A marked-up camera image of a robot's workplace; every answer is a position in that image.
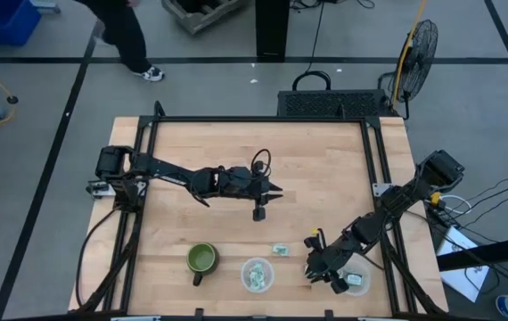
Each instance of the mug handle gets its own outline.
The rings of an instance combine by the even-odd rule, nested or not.
[[[199,285],[201,285],[201,281],[202,281],[202,273],[196,272],[194,274],[194,278],[193,278],[193,285],[199,286]]]

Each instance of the plastic container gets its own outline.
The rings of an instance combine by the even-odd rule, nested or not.
[[[250,271],[256,266],[257,264],[262,265],[262,270],[264,271],[264,283],[265,286],[259,290],[253,290],[250,288]],[[272,267],[272,264],[268,262],[267,259],[262,258],[252,258],[246,261],[242,265],[242,271],[240,273],[240,279],[242,280],[242,285],[246,288],[246,290],[252,292],[252,293],[263,293],[268,291],[268,289],[272,286],[274,283],[274,268]]]
[[[339,269],[338,272],[343,278],[346,278],[349,273],[358,274],[362,277],[361,285],[350,285],[349,290],[345,291],[345,293],[353,296],[361,296],[369,291],[369,287],[371,287],[371,271],[366,263],[368,262],[365,262],[365,260],[358,255],[353,255],[347,264]]]
[[[0,0],[0,45],[24,45],[40,21],[29,0]]]

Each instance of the white paper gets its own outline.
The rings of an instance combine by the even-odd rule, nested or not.
[[[472,242],[469,238],[460,233],[457,229],[450,227],[447,231],[447,239],[454,241],[456,244],[462,246],[464,249],[471,249],[477,247],[476,243]],[[462,249],[458,246],[450,243],[446,239],[442,240],[442,243],[438,247],[437,256],[451,253],[453,251],[461,251]],[[478,298],[479,290],[486,280],[489,267],[470,267],[464,274],[464,269],[458,269],[453,271],[440,272],[440,278],[446,284],[453,289],[457,290],[468,300],[475,302]]]

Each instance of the fan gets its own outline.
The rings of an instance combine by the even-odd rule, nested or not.
[[[430,20],[419,22],[414,29],[409,46],[405,41],[400,53],[399,64],[401,60],[403,61],[400,73],[397,66],[397,70],[384,73],[379,77],[378,89],[381,89],[382,80],[390,77],[388,90],[391,92],[392,100],[389,100],[389,107],[392,110],[395,101],[405,103],[406,116],[404,119],[408,119],[408,102],[416,97],[429,74],[437,43],[438,28],[436,25]]]

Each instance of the blue bin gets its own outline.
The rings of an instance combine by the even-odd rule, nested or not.
[[[29,0],[0,0],[0,45],[24,45],[40,21]]]

